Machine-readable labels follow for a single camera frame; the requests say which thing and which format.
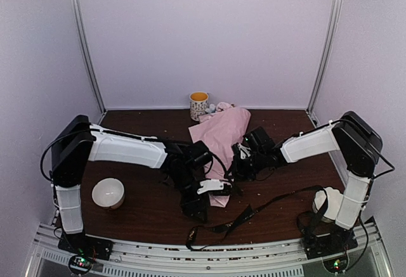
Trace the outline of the purple pink wrapping paper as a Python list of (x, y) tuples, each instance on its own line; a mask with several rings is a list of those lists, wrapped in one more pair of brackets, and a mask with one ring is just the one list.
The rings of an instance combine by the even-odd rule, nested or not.
[(189, 128), (190, 136), (193, 142), (203, 141), (229, 169), (233, 159), (232, 145), (242, 141), (250, 118), (251, 113), (240, 107), (196, 115), (195, 120), (199, 123)]

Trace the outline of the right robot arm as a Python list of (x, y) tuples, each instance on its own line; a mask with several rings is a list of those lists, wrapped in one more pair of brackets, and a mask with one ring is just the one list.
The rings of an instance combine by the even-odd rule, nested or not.
[(356, 247), (353, 228), (369, 201), (373, 182), (379, 177), (376, 165), (383, 161), (388, 172), (395, 166), (381, 153), (383, 140), (354, 111), (340, 119), (300, 132), (275, 143), (259, 127), (232, 146), (231, 173), (237, 179), (254, 179), (264, 169), (277, 170), (286, 165), (320, 155), (330, 158), (341, 180), (343, 192), (312, 186), (315, 206), (307, 225), (297, 222), (307, 256), (311, 258), (344, 252)]

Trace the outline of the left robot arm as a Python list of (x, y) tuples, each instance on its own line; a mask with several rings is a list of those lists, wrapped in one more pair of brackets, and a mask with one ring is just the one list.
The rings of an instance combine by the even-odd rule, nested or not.
[[(48, 217), (56, 203), (51, 184), (80, 186), (81, 231), (72, 230), (65, 239), (77, 254), (91, 249), (84, 234), (179, 245), (189, 227), (209, 221), (209, 197), (197, 192), (208, 153), (189, 141), (134, 139), (132, 125), (125, 122), (123, 128), (122, 133), (100, 131), (80, 115), (44, 151), (51, 169), (37, 186), (38, 218)], [(106, 178), (124, 184), (126, 196), (117, 210), (103, 210), (91, 200), (93, 186)]]

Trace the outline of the black lettered ribbon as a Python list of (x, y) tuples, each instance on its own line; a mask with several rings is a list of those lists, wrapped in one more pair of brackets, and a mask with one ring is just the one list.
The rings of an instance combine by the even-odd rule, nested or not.
[[(220, 245), (239, 226), (250, 221), (256, 214), (259, 214), (262, 210), (266, 209), (271, 204), (281, 201), (283, 199), (289, 198), (290, 196), (297, 195), (298, 193), (301, 193), (304, 191), (322, 192), (325, 196), (324, 202), (322, 203), (321, 207), (318, 209), (317, 213), (312, 215), (311, 220), (307, 226), (305, 226), (304, 224), (301, 223), (300, 215), (298, 215), (298, 217), (296, 219), (296, 224), (297, 224), (298, 230), (302, 234), (304, 241), (306, 243), (314, 242), (315, 234), (313, 232), (316, 229), (316, 227), (318, 226), (318, 224), (320, 223), (320, 221), (322, 220), (325, 213), (327, 212), (327, 209), (329, 206), (327, 190), (319, 185), (305, 187), (300, 190), (296, 190), (296, 191), (292, 191), (290, 193), (276, 196), (276, 197), (272, 198), (270, 201), (266, 202), (265, 204), (260, 205), (259, 207), (256, 207), (255, 209), (252, 208), (251, 205), (249, 204), (234, 220), (232, 220), (230, 222), (226, 222), (226, 223), (219, 224), (216, 226), (211, 226), (211, 227), (204, 226), (204, 225), (194, 226), (190, 229), (190, 231), (188, 233), (185, 246), (187, 249), (189, 249), (192, 252), (198, 252), (198, 251), (203, 251), (207, 247)], [(193, 247), (193, 245), (196, 242), (197, 235), (198, 235), (198, 232), (200, 229), (203, 229), (205, 231), (215, 233), (215, 234), (223, 234), (223, 237), (214, 243), (210, 243), (201, 248), (195, 248), (195, 247)]]

